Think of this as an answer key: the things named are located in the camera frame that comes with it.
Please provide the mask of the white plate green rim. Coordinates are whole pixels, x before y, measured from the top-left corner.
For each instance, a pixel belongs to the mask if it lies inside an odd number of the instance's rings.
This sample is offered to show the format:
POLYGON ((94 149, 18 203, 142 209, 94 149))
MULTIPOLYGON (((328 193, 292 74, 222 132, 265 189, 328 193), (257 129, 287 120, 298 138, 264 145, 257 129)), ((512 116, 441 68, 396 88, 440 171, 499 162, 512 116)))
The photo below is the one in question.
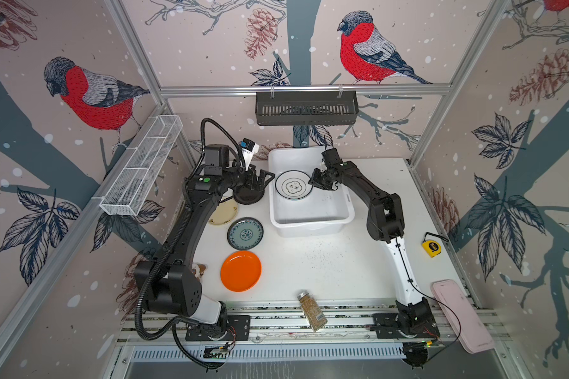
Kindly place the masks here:
POLYGON ((296 201, 304 199, 311 193, 313 185, 310 181, 311 177, 307 173, 289 170, 278 175, 274 187, 280 197, 296 201))

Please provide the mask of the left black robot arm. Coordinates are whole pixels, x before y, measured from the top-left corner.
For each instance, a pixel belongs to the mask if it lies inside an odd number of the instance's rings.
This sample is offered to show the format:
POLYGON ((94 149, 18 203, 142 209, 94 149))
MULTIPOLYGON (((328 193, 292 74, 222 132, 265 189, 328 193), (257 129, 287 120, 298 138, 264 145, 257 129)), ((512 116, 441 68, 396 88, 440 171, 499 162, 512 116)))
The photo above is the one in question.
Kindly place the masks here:
POLYGON ((172 333, 182 347, 177 326, 184 323, 208 340, 236 338, 227 307, 204 295, 192 270, 197 246, 210 216, 227 192, 263 195, 275 175, 256 169, 252 158, 256 143, 234 137, 217 121, 204 118, 200 124, 199 162, 183 185, 183 210, 161 249, 140 262, 134 270, 138 299, 134 328, 145 341, 172 333))

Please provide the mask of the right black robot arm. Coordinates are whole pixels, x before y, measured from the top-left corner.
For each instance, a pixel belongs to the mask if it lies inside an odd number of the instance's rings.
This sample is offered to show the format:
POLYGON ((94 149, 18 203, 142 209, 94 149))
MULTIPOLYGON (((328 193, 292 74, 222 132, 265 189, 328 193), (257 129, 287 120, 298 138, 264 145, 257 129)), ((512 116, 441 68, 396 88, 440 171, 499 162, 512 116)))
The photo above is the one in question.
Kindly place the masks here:
POLYGON ((322 162, 325 168, 314 169, 309 183, 325 191, 343 185, 368 208, 368 234, 382 243, 387 253, 387 268, 395 283, 398 331, 406 337, 424 333, 438 338, 439 330, 429 303, 431 297, 419 290, 406 253, 401 198, 380 189, 353 162, 342 160, 336 148, 325 150, 322 162))

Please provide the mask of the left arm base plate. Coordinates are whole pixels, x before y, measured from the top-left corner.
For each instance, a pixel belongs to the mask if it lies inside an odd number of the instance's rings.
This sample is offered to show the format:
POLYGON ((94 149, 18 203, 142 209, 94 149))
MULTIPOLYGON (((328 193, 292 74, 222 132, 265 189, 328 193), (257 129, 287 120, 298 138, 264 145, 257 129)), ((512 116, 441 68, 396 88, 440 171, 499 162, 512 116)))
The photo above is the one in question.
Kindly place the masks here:
POLYGON ((198 324, 187 328, 186 342, 247 341, 251 328, 248 315, 221 318, 215 325, 198 324))

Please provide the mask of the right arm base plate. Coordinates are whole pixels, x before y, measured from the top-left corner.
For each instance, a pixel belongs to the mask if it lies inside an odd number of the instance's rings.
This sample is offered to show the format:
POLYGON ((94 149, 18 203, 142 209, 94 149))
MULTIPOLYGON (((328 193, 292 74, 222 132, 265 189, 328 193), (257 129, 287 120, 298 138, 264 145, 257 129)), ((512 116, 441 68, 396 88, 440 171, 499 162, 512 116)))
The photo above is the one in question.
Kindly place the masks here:
POLYGON ((438 339, 440 332, 433 316, 408 317, 405 314, 373 314, 370 330, 380 340, 438 339))

